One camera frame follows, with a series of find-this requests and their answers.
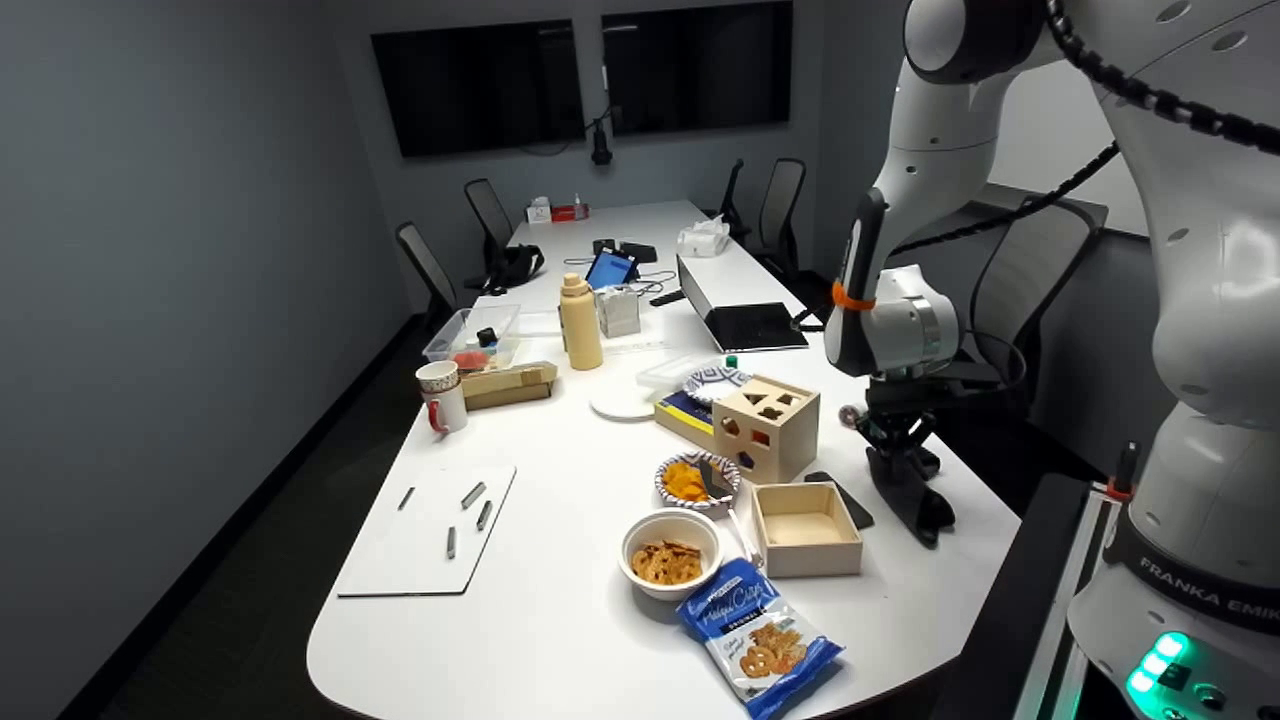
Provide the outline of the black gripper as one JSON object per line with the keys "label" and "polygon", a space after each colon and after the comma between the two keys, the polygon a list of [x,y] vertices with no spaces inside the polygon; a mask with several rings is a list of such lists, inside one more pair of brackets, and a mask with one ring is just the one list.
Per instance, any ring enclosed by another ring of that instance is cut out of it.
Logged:
{"label": "black gripper", "polygon": [[946,403],[951,403],[950,378],[877,374],[863,398],[844,406],[844,423],[880,453],[909,453],[932,435]]}

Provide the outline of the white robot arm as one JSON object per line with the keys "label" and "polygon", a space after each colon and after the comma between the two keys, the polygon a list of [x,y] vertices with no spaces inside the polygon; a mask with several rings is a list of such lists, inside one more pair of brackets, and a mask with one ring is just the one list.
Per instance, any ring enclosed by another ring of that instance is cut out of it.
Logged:
{"label": "white robot arm", "polygon": [[909,0],[835,369],[925,355],[886,334],[890,255],[990,178],[1096,189],[1151,241],[1173,435],[1280,431],[1280,0]]}

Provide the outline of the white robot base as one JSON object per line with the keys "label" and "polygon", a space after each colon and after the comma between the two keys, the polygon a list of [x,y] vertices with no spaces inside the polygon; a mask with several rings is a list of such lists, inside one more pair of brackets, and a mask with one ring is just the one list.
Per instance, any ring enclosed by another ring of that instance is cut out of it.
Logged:
{"label": "white robot base", "polygon": [[1280,394],[1176,403],[1070,606],[1141,720],[1280,720]]}

